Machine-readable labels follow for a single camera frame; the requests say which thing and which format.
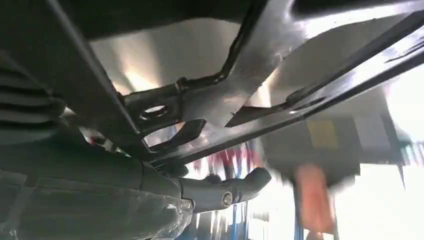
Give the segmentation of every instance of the bolt hole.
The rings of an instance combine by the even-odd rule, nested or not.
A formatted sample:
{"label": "bolt hole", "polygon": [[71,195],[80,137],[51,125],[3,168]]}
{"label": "bolt hole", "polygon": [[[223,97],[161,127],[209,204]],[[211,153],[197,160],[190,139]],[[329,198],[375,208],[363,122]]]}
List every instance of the bolt hole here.
{"label": "bolt hole", "polygon": [[159,118],[168,113],[168,107],[166,105],[158,105],[145,109],[140,113],[140,119],[142,120],[152,120]]}

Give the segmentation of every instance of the car undercarriage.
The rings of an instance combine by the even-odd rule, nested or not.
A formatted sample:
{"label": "car undercarriage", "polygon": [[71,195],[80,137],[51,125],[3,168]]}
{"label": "car undercarriage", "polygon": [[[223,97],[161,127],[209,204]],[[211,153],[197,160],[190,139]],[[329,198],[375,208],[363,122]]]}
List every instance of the car undercarriage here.
{"label": "car undercarriage", "polygon": [[[423,0],[1,2],[0,238],[174,239],[193,213],[254,198],[271,179],[265,168],[212,181],[182,178],[184,165],[420,66],[423,10]],[[240,24],[209,75],[126,92],[93,49],[199,18]],[[373,24],[379,31],[355,38]],[[331,64],[304,67],[311,62]],[[290,76],[300,81],[295,88],[276,83]],[[288,93],[251,104],[270,81]],[[166,140],[146,141],[170,127]],[[283,161],[281,174],[296,184],[307,163],[322,168],[329,186],[359,174],[359,161],[318,159]]]}

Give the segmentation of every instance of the black metal frame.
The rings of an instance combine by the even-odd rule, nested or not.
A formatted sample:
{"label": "black metal frame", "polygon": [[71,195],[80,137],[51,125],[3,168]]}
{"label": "black metal frame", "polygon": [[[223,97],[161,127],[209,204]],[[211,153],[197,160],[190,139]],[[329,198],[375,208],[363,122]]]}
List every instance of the black metal frame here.
{"label": "black metal frame", "polygon": [[[89,127],[129,155],[156,167],[185,164],[295,123],[422,63],[421,45],[412,45],[413,54],[393,58],[389,69],[382,69],[363,84],[333,89],[325,96],[316,94],[318,89],[331,89],[333,83],[340,85],[337,81],[342,81],[344,75],[421,27],[424,13],[417,12],[342,62],[334,74],[294,92],[284,103],[271,108],[242,107],[285,58],[276,54],[269,34],[273,28],[267,28],[273,20],[270,11],[279,6],[276,2],[253,2],[220,72],[200,79],[181,78],[176,84],[127,96],[115,90],[84,36],[57,0],[0,3],[0,48],[34,81],[51,94],[60,94]],[[424,1],[415,2],[424,8]],[[228,98],[238,99],[224,101]],[[157,106],[163,108],[148,111]],[[265,119],[266,124],[252,126],[252,121],[258,119]],[[185,122],[184,127],[166,142],[148,147],[143,140],[156,130],[181,122]],[[221,137],[199,145],[196,141],[206,123],[217,126],[215,132]],[[190,150],[184,148],[188,142],[193,143]]]}

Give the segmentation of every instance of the bolt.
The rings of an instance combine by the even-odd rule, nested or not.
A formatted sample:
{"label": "bolt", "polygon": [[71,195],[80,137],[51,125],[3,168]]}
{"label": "bolt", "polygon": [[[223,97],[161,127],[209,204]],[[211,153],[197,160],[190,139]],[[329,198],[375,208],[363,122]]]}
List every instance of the bolt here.
{"label": "bolt", "polygon": [[222,195],[222,206],[228,208],[233,203],[233,194],[231,192],[226,191]]}

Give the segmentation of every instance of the red object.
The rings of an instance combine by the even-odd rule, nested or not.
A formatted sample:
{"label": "red object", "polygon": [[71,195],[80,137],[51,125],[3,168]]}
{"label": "red object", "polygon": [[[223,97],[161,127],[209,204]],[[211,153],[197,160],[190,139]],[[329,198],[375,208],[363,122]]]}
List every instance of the red object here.
{"label": "red object", "polygon": [[295,177],[303,227],[315,233],[331,233],[334,220],[324,172],[318,166],[307,164],[296,171]]}

